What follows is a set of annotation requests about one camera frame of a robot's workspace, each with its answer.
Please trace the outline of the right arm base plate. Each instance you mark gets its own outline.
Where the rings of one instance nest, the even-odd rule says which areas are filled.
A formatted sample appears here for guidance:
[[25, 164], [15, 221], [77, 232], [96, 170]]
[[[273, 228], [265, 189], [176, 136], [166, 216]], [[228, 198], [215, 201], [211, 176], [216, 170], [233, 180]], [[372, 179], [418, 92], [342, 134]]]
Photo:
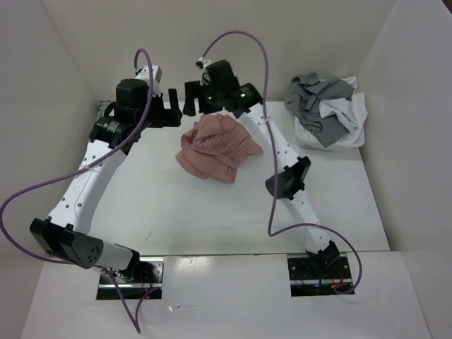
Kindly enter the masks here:
[[335, 290], [346, 292], [353, 286], [346, 256], [340, 256], [330, 268], [322, 272], [308, 256], [288, 256], [287, 267], [292, 297], [337, 295]]

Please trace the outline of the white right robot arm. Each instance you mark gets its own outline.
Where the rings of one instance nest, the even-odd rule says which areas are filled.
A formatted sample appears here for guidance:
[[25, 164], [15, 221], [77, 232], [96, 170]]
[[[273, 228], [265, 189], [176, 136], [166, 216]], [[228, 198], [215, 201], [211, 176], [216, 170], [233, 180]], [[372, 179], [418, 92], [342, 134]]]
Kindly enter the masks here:
[[[318, 224], [318, 218], [305, 193], [304, 180], [311, 166], [310, 159], [298, 156], [286, 144], [285, 137], [267, 113], [265, 97], [250, 83], [240, 85], [228, 61], [212, 62], [201, 57], [196, 65], [201, 70], [201, 79], [185, 83], [183, 114], [194, 116], [194, 100], [198, 100], [199, 112], [204, 117], [226, 109], [241, 121], [267, 129], [263, 135], [270, 143], [274, 164], [273, 176], [265, 181], [266, 188], [273, 197], [268, 235], [275, 237], [298, 227], [307, 228], [305, 247], [307, 256], [311, 258], [309, 268], [316, 277], [326, 277], [333, 271], [340, 252], [327, 235], [333, 230]], [[288, 209], [293, 208], [302, 222], [272, 231], [277, 201], [282, 201]]]

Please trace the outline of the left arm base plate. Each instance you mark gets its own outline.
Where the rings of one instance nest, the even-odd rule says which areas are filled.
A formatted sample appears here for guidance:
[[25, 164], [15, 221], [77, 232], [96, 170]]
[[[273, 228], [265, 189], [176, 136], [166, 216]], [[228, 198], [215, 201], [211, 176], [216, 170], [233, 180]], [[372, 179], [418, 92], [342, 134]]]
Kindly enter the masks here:
[[164, 257], [141, 257], [141, 267], [132, 278], [123, 272], [110, 268], [112, 276], [101, 272], [97, 286], [96, 300], [119, 300], [115, 284], [118, 285], [125, 300], [138, 301], [162, 298], [162, 281], [165, 266]]

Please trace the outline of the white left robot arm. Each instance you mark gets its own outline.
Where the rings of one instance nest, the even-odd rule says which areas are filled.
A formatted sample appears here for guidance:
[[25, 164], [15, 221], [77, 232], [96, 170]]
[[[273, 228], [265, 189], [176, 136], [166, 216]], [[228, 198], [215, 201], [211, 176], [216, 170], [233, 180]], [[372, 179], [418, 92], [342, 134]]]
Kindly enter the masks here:
[[[75, 176], [60, 202], [46, 219], [34, 219], [30, 232], [44, 251], [58, 259], [89, 269], [115, 270], [124, 282], [133, 282], [147, 270], [140, 254], [125, 246], [90, 236], [96, 208], [113, 174], [125, 161], [132, 145], [141, 137], [127, 140], [138, 126], [148, 99], [144, 80], [124, 79], [116, 88], [116, 100], [93, 125], [87, 149]], [[109, 151], [122, 141], [126, 145], [113, 155]]]

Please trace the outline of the pink pleated skirt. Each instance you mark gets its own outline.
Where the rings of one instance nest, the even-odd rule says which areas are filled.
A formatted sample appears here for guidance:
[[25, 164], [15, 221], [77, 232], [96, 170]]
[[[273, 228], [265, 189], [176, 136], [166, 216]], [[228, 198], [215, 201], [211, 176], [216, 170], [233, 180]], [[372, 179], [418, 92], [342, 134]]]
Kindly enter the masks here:
[[181, 137], [177, 162], [199, 179], [233, 184], [237, 168], [251, 156], [263, 154], [247, 129], [229, 115], [206, 114]]

